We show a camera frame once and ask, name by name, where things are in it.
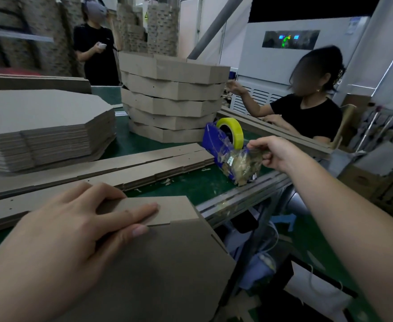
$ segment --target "cardboard flap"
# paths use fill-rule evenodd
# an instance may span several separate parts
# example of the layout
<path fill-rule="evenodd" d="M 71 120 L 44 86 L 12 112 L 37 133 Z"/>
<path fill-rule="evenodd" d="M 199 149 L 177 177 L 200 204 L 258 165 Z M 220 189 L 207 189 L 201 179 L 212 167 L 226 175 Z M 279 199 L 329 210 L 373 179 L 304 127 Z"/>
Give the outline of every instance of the cardboard flap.
<path fill-rule="evenodd" d="M 142 223 L 147 226 L 165 225 L 175 221 L 199 219 L 194 206 L 185 196 L 181 197 L 132 197 L 103 202 L 97 209 L 102 215 L 112 211 L 131 210 L 144 204 L 156 202 L 159 211 Z"/>

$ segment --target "yellow tape roll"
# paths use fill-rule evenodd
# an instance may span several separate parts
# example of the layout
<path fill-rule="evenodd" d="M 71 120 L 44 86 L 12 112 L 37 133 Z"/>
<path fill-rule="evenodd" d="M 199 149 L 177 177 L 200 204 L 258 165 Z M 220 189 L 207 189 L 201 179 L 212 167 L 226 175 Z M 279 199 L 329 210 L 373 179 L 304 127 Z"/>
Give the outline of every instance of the yellow tape roll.
<path fill-rule="evenodd" d="M 236 119 L 233 118 L 223 118 L 217 121 L 216 127 L 221 129 L 226 135 L 232 140 L 232 145 L 234 149 L 242 149 L 244 143 L 243 129 Z"/>

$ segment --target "digital display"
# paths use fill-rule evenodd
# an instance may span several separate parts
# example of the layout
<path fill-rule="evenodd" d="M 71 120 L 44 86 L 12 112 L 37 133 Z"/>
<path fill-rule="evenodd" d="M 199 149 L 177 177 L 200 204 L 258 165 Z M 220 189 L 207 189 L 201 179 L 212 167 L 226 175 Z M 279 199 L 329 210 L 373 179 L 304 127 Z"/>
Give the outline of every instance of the digital display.
<path fill-rule="evenodd" d="M 263 48 L 289 48 L 312 50 L 319 37 L 319 30 L 267 31 L 263 39 Z"/>

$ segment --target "woman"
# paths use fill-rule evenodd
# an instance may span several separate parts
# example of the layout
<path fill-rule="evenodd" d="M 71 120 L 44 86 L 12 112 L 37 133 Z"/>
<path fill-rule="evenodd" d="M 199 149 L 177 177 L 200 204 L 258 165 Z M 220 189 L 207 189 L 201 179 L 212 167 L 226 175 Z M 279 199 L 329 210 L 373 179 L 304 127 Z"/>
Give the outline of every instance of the woman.
<path fill-rule="evenodd" d="M 344 74 L 341 51 L 336 46 L 312 50 L 302 57 L 290 76 L 293 93 L 271 104 L 259 106 L 246 88 L 231 80 L 227 87 L 241 96 L 250 115 L 273 123 L 297 135 L 320 142 L 333 141 L 342 113 L 327 97 Z"/>
<path fill-rule="evenodd" d="M 369 303 L 383 321 L 393 322 L 393 217 L 285 139 L 268 136 L 247 147 L 269 149 L 263 164 L 288 174 Z M 10 232 L 0 245 L 0 322 L 50 321 L 94 286 L 122 246 L 147 232 L 138 222 L 156 212 L 156 203 L 97 215 L 105 198 L 125 195 L 106 184 L 82 183 Z M 94 241 L 105 234 L 96 248 Z"/>
<path fill-rule="evenodd" d="M 119 86 L 114 38 L 101 24 L 107 17 L 102 0 L 82 0 L 84 24 L 74 28 L 74 50 L 84 62 L 86 79 L 92 86 Z"/>

